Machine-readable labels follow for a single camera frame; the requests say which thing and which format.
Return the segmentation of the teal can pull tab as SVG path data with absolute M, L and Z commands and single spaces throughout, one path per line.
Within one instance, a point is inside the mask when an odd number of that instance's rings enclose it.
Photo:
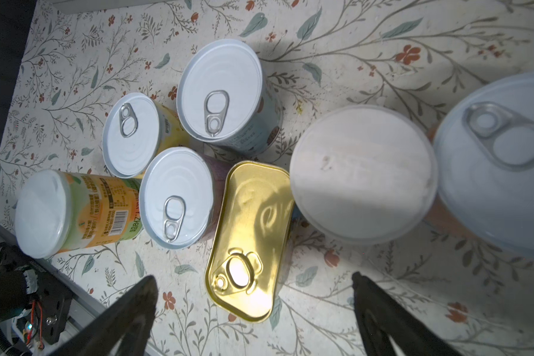
M 194 139 L 245 157 L 266 151 L 282 127 L 281 101 L 258 56 L 235 39 L 212 42 L 193 56 L 176 106 Z

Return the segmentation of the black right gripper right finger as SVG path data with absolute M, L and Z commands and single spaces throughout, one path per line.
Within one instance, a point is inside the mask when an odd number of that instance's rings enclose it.
M 352 275 L 354 313 L 368 355 L 457 355 L 420 320 L 360 272 Z

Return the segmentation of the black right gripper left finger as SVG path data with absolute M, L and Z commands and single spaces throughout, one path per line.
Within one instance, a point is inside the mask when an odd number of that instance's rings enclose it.
M 53 355 L 144 355 L 154 324 L 157 281 L 148 275 Z

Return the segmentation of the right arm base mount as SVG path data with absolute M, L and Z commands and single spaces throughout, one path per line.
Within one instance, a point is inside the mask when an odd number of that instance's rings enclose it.
M 0 352 L 39 355 L 62 341 L 74 293 L 35 260 L 0 243 Z

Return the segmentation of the gold rectangular tin can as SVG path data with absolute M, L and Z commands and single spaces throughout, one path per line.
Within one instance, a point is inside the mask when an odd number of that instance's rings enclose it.
M 294 211 L 286 170 L 253 161 L 230 170 L 205 274 L 219 307 L 252 323 L 269 318 L 289 270 Z

